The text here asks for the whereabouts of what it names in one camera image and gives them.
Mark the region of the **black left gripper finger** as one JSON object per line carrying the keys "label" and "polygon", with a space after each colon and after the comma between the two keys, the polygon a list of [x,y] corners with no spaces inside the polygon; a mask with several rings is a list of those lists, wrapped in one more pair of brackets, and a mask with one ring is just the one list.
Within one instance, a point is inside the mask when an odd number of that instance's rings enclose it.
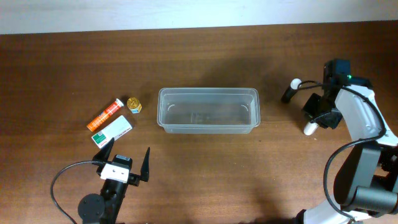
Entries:
{"label": "black left gripper finger", "polygon": [[141,181],[148,182],[149,181],[149,156],[150,156],[150,148],[147,148],[144,160],[141,166]]}
{"label": "black left gripper finger", "polygon": [[98,162],[108,162],[113,145],[114,138],[111,138],[111,140],[93,157],[93,160]]}

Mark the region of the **white calamine lotion bottle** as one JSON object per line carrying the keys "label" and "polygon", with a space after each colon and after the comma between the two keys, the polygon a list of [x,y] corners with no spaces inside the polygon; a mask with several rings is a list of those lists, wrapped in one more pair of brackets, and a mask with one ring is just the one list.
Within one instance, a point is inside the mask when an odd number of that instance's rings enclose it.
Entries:
{"label": "white calamine lotion bottle", "polygon": [[303,129],[303,133],[304,133],[306,136],[310,136],[310,135],[312,135],[312,134],[317,130],[318,127],[319,127],[319,125],[318,125],[317,123],[308,122],[308,123],[305,125],[304,129]]}

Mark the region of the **black tube white cap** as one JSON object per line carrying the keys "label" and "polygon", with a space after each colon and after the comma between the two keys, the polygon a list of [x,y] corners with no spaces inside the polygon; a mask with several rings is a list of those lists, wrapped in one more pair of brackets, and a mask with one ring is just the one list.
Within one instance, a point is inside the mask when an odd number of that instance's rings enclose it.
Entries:
{"label": "black tube white cap", "polygon": [[290,100],[293,98],[293,96],[296,94],[296,92],[299,89],[299,86],[301,84],[301,80],[299,78],[295,78],[290,82],[290,85],[287,87],[285,90],[284,94],[282,95],[282,98],[280,99],[281,102],[283,103],[289,103]]}

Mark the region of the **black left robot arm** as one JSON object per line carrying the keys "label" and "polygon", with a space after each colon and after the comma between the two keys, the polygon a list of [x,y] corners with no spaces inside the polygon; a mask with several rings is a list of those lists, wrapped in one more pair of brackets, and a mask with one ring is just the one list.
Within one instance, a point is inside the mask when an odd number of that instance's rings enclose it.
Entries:
{"label": "black left robot arm", "polygon": [[88,194],[81,199],[78,214],[83,223],[115,223],[127,188],[149,180],[150,150],[146,151],[140,173],[133,174],[130,157],[116,154],[113,160],[108,160],[113,144],[114,139],[111,139],[93,157],[95,162],[101,163],[96,172],[104,184],[99,194]]}

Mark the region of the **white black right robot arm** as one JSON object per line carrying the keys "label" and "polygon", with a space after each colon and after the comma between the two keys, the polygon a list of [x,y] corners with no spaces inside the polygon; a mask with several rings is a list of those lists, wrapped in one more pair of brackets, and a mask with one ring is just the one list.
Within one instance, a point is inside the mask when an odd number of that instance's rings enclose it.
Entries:
{"label": "white black right robot arm", "polygon": [[285,92],[320,87],[302,111],[307,136],[317,128],[335,129],[345,121],[351,142],[337,149],[326,162],[323,190],[326,200],[302,210],[296,223],[362,223],[366,219],[397,214],[397,136],[388,127],[371,82],[352,77],[348,60],[333,59],[323,68],[321,83],[298,78]]}

